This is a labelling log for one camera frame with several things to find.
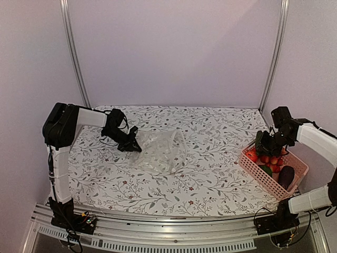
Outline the purple fake eggplant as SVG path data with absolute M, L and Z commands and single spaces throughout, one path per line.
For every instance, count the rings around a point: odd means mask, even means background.
M 279 173 L 278 184 L 284 189 L 287 190 L 294 180 L 295 171 L 291 166 L 284 166 Z

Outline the green fake leafy vegetable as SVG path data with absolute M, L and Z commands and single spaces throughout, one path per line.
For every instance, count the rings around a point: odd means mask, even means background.
M 270 167 L 265 166 L 265 165 L 260 165 L 260 168 L 261 168 L 265 173 L 267 173 L 270 177 L 273 176 L 273 172 L 272 172 L 272 170 L 270 169 Z

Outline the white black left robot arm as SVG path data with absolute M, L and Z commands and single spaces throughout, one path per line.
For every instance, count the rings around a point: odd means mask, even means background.
M 82 127 L 100 128 L 101 136 L 113 140 L 121 152 L 142 151 L 136 139 L 138 128 L 129 127 L 122 110 L 100 111 L 62 102 L 54 105 L 42 129 L 51 184 L 49 204 L 54 217 L 67 229 L 78 225 L 69 186 L 69 156 Z

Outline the clear polka dot zip bag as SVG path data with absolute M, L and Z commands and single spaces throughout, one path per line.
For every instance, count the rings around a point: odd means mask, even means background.
M 152 173 L 174 174 L 185 165 L 187 146 L 181 130 L 137 134 L 142 151 L 129 156 L 129 166 Z

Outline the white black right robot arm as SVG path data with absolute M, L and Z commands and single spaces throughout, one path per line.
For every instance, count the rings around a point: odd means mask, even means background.
M 283 150 L 296 143 L 305 147 L 299 151 L 310 165 L 317 169 L 319 165 L 336 168 L 336 136 L 319 127 L 314 121 L 305 118 L 295 119 L 288 107 L 280 106 L 271 112 L 277 132 L 270 134 L 258 132 L 255 148 L 258 154 L 279 158 Z M 336 212 L 336 173 L 324 186 L 313 189 L 279 202 L 276 214 L 268 221 L 255 222 L 260 227 L 274 227 L 277 230 L 298 225 L 297 216 L 301 212 L 326 210 L 326 217 Z

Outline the dark green fake cucumber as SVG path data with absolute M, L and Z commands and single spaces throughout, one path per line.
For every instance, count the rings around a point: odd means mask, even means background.
M 255 149 L 258 153 L 268 152 L 269 133 L 267 131 L 258 131 L 255 138 Z

